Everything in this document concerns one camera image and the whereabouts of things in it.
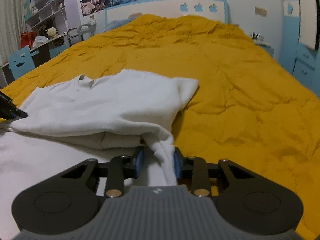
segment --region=blue chair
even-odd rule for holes
[[[36,68],[32,56],[37,53],[39,52],[30,53],[29,46],[25,46],[9,57],[9,68],[15,80]]]

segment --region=yellow comforter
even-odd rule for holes
[[[198,79],[172,126],[175,145],[207,162],[231,159],[293,190],[304,204],[297,232],[320,234],[320,102],[238,27],[143,15],[72,46],[3,92],[19,105],[37,86],[122,68]]]

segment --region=drawer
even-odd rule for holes
[[[50,53],[51,58],[56,57],[57,55],[59,55],[61,52],[63,52],[66,49],[67,49],[67,45],[66,44],[63,44],[63,45],[61,45],[59,47],[56,47],[54,49],[50,49],[49,53]]]
[[[306,62],[311,66],[316,65],[317,52],[318,51],[316,50],[307,48],[305,45],[303,45],[300,42],[298,43],[297,58]]]
[[[304,64],[299,59],[296,60],[293,76],[305,87],[310,88],[315,69],[307,64]]]

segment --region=curtain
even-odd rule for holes
[[[0,0],[0,55],[3,61],[20,49],[20,34],[27,30],[23,1]]]

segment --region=gray ribbed plate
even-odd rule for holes
[[[81,228],[42,236],[23,230],[14,240],[302,240],[293,230],[274,236],[245,233],[228,224],[210,198],[176,187],[134,187],[107,199]]]

